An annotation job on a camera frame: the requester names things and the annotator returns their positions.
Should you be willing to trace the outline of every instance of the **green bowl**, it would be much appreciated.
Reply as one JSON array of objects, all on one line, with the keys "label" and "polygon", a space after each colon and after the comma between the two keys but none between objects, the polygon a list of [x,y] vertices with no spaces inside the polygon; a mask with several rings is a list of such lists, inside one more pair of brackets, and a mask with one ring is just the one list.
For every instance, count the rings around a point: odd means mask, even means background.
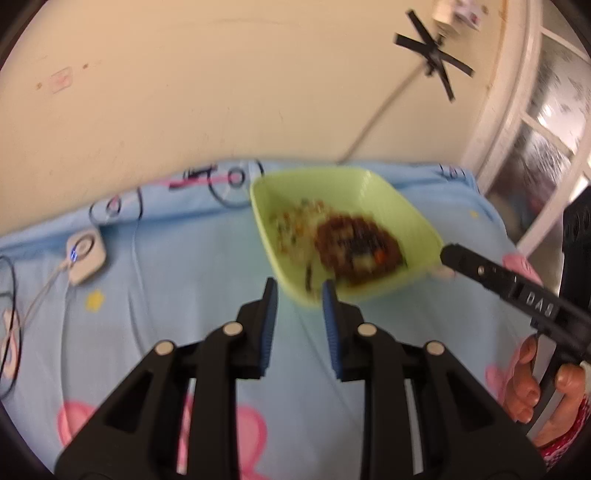
[{"label": "green bowl", "polygon": [[321,287],[334,278],[314,252],[312,275],[306,289],[306,262],[295,263],[280,253],[277,224],[273,217],[301,205],[302,200],[321,200],[336,213],[361,214],[373,219],[398,240],[405,264],[390,275],[361,285],[337,285],[339,298],[358,301],[375,297],[422,276],[440,265],[443,241],[437,231],[387,181],[354,167],[311,167],[269,173],[251,184],[251,202],[262,243],[283,290],[296,302],[317,307]]}]

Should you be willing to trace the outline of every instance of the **yellow star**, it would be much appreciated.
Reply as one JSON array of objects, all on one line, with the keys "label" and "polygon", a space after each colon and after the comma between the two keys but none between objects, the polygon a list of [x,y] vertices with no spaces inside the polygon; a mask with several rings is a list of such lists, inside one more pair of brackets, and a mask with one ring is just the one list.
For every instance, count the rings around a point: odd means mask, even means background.
[{"label": "yellow star", "polygon": [[105,301],[105,296],[100,290],[90,292],[86,297],[86,310],[89,312],[98,312]]}]

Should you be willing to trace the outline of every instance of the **pink sleeve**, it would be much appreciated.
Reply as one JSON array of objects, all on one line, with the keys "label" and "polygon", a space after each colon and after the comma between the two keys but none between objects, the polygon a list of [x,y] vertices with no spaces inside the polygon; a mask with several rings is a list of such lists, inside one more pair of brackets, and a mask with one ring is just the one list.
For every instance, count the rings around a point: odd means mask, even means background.
[{"label": "pink sleeve", "polygon": [[585,397],[581,402],[577,419],[574,421],[571,429],[562,435],[562,437],[558,437],[555,441],[540,449],[540,454],[544,458],[548,469],[551,469],[573,444],[577,435],[583,430],[583,426],[587,422],[590,412],[589,399]]}]

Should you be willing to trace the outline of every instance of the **fingernail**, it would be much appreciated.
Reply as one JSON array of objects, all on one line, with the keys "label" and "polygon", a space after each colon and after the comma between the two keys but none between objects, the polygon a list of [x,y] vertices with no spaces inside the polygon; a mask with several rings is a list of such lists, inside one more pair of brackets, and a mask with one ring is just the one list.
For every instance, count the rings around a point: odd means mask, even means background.
[{"label": "fingernail", "polygon": [[558,370],[558,375],[556,376],[556,383],[558,383],[561,387],[566,387],[569,383],[569,374],[564,370],[564,367],[560,367]]},{"label": "fingernail", "polygon": [[533,411],[525,411],[523,410],[520,414],[519,414],[519,421],[521,423],[529,423],[531,422],[531,419],[534,416],[534,412]]},{"label": "fingernail", "polygon": [[535,407],[540,401],[540,395],[538,395],[538,392],[532,390],[527,394],[527,401],[532,407]]}]

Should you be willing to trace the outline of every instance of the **diced carrot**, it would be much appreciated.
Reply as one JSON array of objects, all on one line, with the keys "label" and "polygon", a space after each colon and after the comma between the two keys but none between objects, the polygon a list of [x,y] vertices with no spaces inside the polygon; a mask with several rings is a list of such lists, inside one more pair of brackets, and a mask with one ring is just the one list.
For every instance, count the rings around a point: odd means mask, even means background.
[{"label": "diced carrot", "polygon": [[386,253],[384,252],[384,250],[376,250],[374,253],[374,260],[378,265],[383,264],[386,261]]}]

